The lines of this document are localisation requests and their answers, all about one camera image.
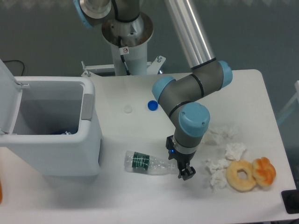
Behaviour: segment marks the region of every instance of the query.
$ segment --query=orange object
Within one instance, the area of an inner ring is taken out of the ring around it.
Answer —
[[[276,177],[276,170],[268,158],[262,157],[261,159],[253,160],[252,175],[258,185],[268,187],[273,183]]]

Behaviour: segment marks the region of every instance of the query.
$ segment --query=white trash bin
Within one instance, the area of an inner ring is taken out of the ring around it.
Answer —
[[[101,128],[83,77],[14,77],[0,60],[0,146],[43,175],[99,173]]]

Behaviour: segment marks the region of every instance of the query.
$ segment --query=bin lid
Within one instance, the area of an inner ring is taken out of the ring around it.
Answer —
[[[21,85],[0,60],[0,134],[12,133],[21,97]]]

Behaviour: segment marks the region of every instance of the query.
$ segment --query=blue bottle cap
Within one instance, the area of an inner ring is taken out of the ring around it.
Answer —
[[[158,108],[158,102],[155,101],[155,100],[151,100],[148,102],[148,108],[151,110],[151,111],[155,111],[157,108]]]

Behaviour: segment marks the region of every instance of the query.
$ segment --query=plastic water bottle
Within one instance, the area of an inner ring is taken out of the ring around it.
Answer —
[[[128,172],[148,175],[178,174],[177,165],[173,161],[138,152],[127,151],[124,164]]]

